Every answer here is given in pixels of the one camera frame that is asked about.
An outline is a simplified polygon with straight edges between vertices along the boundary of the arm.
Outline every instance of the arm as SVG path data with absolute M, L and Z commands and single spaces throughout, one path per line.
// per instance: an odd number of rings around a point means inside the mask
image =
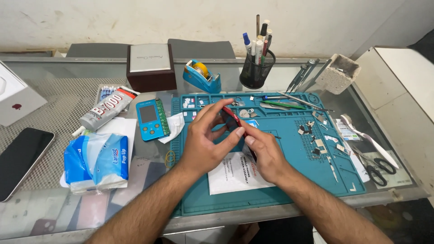
M 294 200 L 327 243 L 392 243 L 373 223 L 293 168 L 272 134 L 243 123 L 261 176 Z
M 232 102 L 222 99 L 204 107 L 188 127 L 184 152 L 176 166 L 115 214 L 86 243 L 154 243 L 185 192 L 217 167 L 243 135 L 245 129 L 240 127 L 219 144 L 213 143 L 227 130 L 223 126 L 211 131 L 223 123 L 217 113 Z

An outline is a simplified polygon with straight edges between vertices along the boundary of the pen holder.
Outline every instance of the pen holder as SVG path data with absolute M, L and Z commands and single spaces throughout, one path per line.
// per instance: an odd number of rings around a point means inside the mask
M 267 51 L 263 63 L 259 65 L 252 62 L 250 56 L 247 55 L 243 70 L 240 74 L 241 84 L 249 89 L 261 88 L 275 62 L 276 56 L 274 56 L 274 53 L 270 50 Z

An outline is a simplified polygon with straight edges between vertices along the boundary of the repair mat compartment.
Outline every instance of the repair mat compartment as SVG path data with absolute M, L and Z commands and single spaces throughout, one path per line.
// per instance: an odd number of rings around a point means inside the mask
M 272 133 L 279 137 L 277 142 L 283 153 L 299 172 L 309 179 L 313 180 L 322 188 L 326 189 L 334 196 L 343 197 L 358 195 L 366 192 L 365 186 L 361 181 L 350 157 L 336 148 L 336 145 L 343 145 L 333 123 L 330 123 L 330 117 L 325 112 L 312 109 L 305 106 L 306 110 L 291 109 L 289 111 L 268 109 L 260 106 L 260 101 L 264 95 L 280 96 L 278 93 L 227 93 L 227 94 L 186 94 L 179 98 L 172 98 L 172 114 L 184 113 L 185 127 L 178 137 L 171 141 L 171 150 L 176 153 L 176 162 L 184 149 L 184 142 L 187 137 L 187 128 L 196 114 L 200 111 L 201 105 L 216 103 L 222 98 L 239 97 L 245 103 L 244 106 L 228 107 L 239 116 L 242 109 L 253 109 L 257 116 L 253 118 L 241 118 L 244 120 L 256 120 L 258 128 L 264 132 Z M 323 107 L 321 100 L 315 93 L 296 92 L 291 95 L 308 101 L 319 107 Z M 184 108 L 185 99 L 188 99 L 190 107 Z M 282 99 L 281 102 L 293 102 L 293 100 Z M 327 124 L 319 126 L 320 122 L 312 116 L 312 112 L 321 113 Z M 308 122 L 312 124 L 312 132 L 309 134 L 299 134 L 302 125 L 306 131 L 309 130 Z M 223 140 L 229 133 L 225 133 L 215 143 Z M 321 139 L 324 147 L 318 147 L 314 141 L 312 144 L 312 135 L 315 140 Z M 325 136 L 335 138 L 326 140 Z M 317 155 L 313 153 L 315 148 L 326 153 Z M 235 147 L 232 152 L 241 151 L 240 145 Z M 334 167 L 337 180 L 330 168 L 330 162 Z M 293 203 L 293 201 L 278 187 L 260 188 L 247 191 L 236 191 L 209 195 L 208 175 L 202 176 L 184 195 L 181 204 L 175 209 L 174 216 L 188 216 L 198 214 L 209 214 L 222 211 L 233 211 L 248 208 L 257 208 L 264 206 L 273 206 L 279 204 Z

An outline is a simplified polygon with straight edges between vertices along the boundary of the black scissors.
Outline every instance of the black scissors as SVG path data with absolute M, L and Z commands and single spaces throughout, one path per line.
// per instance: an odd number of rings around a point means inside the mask
M 373 166 L 369 165 L 368 161 L 375 163 L 376 165 L 378 165 L 378 167 L 380 169 L 386 171 L 387 173 L 389 173 L 391 175 L 396 174 L 395 167 L 393 167 L 393 165 L 391 163 L 389 163 L 388 161 L 386 161 L 384 159 L 374 158 L 374 160 L 372 160 L 371 158 L 364 156 L 355 146 L 353 146 L 352 149 L 353 149 L 354 153 L 358 154 L 360 157 L 362 157 L 366 160 L 366 164 L 365 164 L 365 162 L 362 159 L 360 159 L 360 161 L 362 161 L 362 164 L 363 164 L 364 168 L 366 169 L 366 172 L 368 173 L 371 180 L 379 186 L 387 186 L 387 180 L 384 179 L 384 177 L 381 175 L 381 173 L 377 169 L 375 169 Z M 391 168 L 392 170 L 390 170 L 388 167 L 386 167 L 384 164 L 382 164 L 382 162 L 385 163 L 387 166 L 389 166 L 389 168 Z M 378 178 L 382 182 L 378 182 L 374 176 L 378 176 Z

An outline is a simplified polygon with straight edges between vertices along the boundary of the plastic bag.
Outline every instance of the plastic bag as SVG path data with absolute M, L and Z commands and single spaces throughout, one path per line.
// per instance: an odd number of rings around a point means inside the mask
M 73 193 L 116 188 L 128 180 L 128 138 L 119 134 L 82 135 L 64 152 L 65 181 Z

